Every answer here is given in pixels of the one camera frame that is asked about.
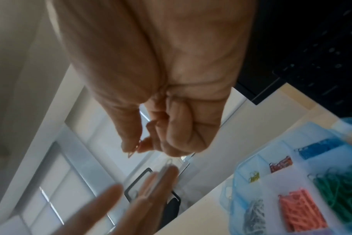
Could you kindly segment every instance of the plastic organizer box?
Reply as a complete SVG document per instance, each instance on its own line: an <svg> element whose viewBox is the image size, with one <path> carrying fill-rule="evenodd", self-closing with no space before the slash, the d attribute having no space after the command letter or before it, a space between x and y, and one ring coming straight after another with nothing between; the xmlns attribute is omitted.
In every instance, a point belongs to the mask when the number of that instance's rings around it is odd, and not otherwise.
<svg viewBox="0 0 352 235"><path fill-rule="evenodd" d="M272 163L280 163L275 169ZM345 171L352 165L352 146L340 140L335 133L314 123L284 133L238 165L232 184L229 230L231 235L288 234L288 227L281 211L279 195L305 189L328 228L300 234L352 234L352 225L343 224L323 200L310 176L324 174L335 168ZM247 232L245 214L253 204L263 204L265 229Z"/></svg>

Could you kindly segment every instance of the hand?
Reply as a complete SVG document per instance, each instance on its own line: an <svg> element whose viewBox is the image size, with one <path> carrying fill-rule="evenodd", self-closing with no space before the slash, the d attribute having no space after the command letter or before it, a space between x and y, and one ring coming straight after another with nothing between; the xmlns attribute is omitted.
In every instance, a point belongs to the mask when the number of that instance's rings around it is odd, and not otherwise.
<svg viewBox="0 0 352 235"><path fill-rule="evenodd" d="M243 63L254 0L48 0L73 66L124 152L183 156L214 139Z"/></svg>
<svg viewBox="0 0 352 235"><path fill-rule="evenodd" d="M164 177L154 191L147 195L147 190L155 183L157 173L150 175L142 185L139 196L110 235L152 235L159 228L162 213L172 188L176 183L178 169L168 168ZM81 235L87 233L123 195L122 185L114 185L91 201L73 215L53 235Z"/></svg>

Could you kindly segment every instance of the ceiling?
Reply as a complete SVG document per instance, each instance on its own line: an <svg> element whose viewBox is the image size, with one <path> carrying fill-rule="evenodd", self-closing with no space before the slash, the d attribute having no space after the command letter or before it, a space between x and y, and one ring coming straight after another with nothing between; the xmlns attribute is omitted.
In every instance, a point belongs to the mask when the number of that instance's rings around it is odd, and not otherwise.
<svg viewBox="0 0 352 235"><path fill-rule="evenodd" d="M0 0L0 124L44 9L44 0Z"/></svg>

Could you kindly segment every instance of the transparent plastic container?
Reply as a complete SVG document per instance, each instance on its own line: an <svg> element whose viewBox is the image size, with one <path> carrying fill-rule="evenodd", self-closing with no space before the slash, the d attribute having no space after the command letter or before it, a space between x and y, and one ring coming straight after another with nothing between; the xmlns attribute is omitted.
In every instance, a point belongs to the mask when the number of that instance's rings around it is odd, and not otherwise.
<svg viewBox="0 0 352 235"><path fill-rule="evenodd" d="M324 174L328 169L346 170L352 165L352 146L342 142L321 154L304 158L299 149L337 136L314 124L307 123L291 130L266 145L259 152L238 165L232 186L229 229L231 235L244 235L244 214L250 202L260 198L264 202L266 234L287 234L279 206L279 195L306 189L319 208L329 228L300 232L300 234L351 234L352 224L345 225L327 205L312 182L312 176ZM290 156L293 164L271 173L270 163L278 163ZM252 172L260 179L250 183Z"/></svg>

